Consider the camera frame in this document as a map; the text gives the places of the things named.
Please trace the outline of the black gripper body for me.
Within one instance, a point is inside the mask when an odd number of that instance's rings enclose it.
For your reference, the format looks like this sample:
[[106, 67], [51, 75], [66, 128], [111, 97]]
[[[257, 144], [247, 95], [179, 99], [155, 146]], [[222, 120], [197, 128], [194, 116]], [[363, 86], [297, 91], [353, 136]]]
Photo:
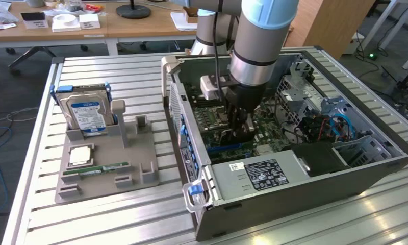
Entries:
[[237, 109], [253, 113], [261, 102], [263, 91], [263, 85], [231, 85], [227, 87], [225, 98]]

